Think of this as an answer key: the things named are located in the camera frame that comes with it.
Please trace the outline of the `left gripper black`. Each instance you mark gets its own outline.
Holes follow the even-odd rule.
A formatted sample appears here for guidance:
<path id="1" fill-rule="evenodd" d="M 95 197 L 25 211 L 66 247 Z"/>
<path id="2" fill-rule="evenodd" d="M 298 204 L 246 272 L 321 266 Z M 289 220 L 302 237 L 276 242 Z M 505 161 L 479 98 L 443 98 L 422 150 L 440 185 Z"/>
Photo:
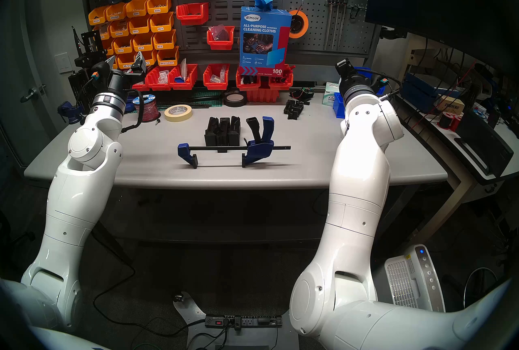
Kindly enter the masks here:
<path id="1" fill-rule="evenodd" d="M 106 91 L 119 97 L 127 97 L 132 87 L 144 82 L 146 75 L 146 60 L 143 52 L 137 51 L 135 56 L 135 72 L 124 72 L 117 69 L 116 61 L 105 61 L 108 75 L 108 86 Z"/>

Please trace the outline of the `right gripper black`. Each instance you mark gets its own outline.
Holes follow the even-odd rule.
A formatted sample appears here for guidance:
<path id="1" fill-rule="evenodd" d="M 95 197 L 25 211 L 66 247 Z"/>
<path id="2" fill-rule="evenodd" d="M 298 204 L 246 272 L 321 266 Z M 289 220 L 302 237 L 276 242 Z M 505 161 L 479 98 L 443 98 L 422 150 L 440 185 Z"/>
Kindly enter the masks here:
<path id="1" fill-rule="evenodd" d="M 335 69 L 340 76 L 339 90 L 347 91 L 353 87 L 370 88 L 371 80 L 366 76 L 358 73 L 349 61 L 345 58 L 335 65 Z"/>

